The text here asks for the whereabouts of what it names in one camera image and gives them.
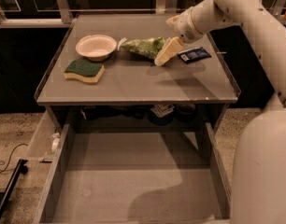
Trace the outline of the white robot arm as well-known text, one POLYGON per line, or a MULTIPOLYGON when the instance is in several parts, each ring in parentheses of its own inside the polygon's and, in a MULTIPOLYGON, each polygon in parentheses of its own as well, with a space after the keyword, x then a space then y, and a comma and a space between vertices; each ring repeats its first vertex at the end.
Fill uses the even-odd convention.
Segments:
POLYGON ((203 35, 240 25, 258 61, 286 107, 286 27, 262 5, 262 0, 204 0, 166 20, 179 47, 203 35))

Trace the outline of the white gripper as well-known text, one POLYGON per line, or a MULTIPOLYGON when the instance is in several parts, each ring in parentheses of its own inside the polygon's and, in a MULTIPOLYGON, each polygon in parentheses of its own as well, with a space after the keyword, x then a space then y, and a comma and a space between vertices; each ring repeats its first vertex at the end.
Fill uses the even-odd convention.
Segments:
POLYGON ((178 37, 168 38, 157 54, 154 63, 162 66, 182 51, 184 43, 191 44, 203 37, 193 24, 193 9, 190 7, 181 14, 166 20, 178 37))

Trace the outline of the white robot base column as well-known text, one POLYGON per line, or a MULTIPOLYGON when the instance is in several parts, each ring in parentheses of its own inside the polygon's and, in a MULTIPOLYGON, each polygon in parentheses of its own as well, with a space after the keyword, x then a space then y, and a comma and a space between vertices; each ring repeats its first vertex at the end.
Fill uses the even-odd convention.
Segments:
POLYGON ((231 224, 286 224, 286 109, 267 111, 236 146, 231 224))

